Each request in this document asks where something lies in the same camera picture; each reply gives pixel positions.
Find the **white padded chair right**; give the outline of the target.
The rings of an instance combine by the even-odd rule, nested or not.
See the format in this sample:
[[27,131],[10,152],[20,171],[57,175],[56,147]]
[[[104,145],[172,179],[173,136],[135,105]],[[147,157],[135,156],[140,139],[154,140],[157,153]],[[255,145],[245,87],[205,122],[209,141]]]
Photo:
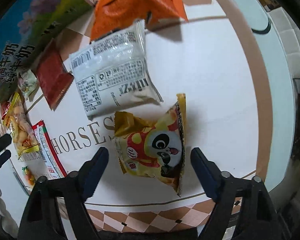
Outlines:
[[268,14],[281,38],[291,76],[300,78],[300,29],[282,7]]

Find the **dark red snack packet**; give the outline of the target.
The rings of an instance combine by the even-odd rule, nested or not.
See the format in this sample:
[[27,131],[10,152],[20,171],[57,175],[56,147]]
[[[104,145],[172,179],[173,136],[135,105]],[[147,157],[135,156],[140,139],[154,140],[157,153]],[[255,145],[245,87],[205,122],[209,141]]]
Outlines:
[[34,73],[49,108],[55,111],[74,76],[66,70],[54,39],[39,54]]

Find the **small orange snack packet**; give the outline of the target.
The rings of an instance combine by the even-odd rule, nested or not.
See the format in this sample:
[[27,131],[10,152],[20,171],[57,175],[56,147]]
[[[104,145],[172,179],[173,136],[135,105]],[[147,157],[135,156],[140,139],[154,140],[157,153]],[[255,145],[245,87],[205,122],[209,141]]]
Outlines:
[[155,25],[160,20],[188,20],[183,0],[98,0],[90,39],[96,40],[111,31],[125,29],[136,20]]

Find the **yellow panda snack bag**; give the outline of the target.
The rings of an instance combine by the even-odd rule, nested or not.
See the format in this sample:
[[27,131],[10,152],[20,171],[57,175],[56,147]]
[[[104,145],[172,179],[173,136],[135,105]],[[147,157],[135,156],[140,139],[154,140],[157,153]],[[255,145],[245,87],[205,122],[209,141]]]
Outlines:
[[155,178],[181,195],[185,166],[186,95],[157,121],[115,112],[113,143],[123,173]]

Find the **colourful candy ball bag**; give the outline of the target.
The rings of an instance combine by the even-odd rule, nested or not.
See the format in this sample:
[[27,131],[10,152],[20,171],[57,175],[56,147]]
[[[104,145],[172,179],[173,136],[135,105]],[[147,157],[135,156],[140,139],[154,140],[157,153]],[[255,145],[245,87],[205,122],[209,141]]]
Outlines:
[[23,172],[24,178],[27,181],[27,183],[29,184],[29,186],[33,187],[36,183],[36,178],[34,177],[31,170],[28,168],[28,166],[22,167],[22,172]]

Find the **yellow biscuit snack bag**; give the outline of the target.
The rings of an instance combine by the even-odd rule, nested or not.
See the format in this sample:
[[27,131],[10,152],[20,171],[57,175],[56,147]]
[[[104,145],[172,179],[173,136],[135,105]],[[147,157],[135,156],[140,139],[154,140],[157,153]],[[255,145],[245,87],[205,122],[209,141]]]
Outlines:
[[39,151],[38,141],[26,118],[23,102],[18,92],[11,97],[3,125],[10,129],[18,159],[25,154]]

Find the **red white long snack packet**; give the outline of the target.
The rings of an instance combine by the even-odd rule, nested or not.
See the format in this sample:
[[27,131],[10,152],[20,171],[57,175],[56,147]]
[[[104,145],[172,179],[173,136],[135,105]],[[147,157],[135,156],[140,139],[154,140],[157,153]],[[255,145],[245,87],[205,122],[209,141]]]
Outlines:
[[33,125],[32,128],[39,143],[39,152],[47,168],[49,178],[64,178],[67,173],[57,156],[55,148],[52,145],[44,121],[40,120],[38,123]]

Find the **checkered pink brown tablecloth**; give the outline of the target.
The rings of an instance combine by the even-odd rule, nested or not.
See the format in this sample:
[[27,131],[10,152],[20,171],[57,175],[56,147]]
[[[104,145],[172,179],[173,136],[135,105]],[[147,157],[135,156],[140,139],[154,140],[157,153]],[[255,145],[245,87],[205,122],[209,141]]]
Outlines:
[[[184,0],[188,22],[146,33],[148,68],[163,103],[131,108],[155,120],[186,94],[190,150],[199,147],[237,177],[265,177],[270,157],[272,106],[264,61],[243,13],[243,2],[266,19],[257,0]],[[153,232],[191,239],[213,208],[190,163],[181,196],[155,179],[125,175],[116,154],[87,202],[98,229]]]

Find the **grey white wafer packet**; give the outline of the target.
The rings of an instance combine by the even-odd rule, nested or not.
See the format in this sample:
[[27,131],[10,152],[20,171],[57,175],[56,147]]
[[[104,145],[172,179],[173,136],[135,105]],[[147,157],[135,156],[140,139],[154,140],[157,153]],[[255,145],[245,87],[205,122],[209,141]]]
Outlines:
[[143,20],[92,42],[69,59],[89,119],[163,101],[148,72]]

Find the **cardboard box with blue print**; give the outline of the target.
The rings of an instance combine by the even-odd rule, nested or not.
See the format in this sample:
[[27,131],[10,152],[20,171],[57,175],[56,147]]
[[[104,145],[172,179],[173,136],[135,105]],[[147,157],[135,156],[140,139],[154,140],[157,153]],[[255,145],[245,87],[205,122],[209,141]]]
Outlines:
[[89,11],[94,0],[16,0],[0,17],[0,102],[17,85],[16,71],[29,67],[50,40]]

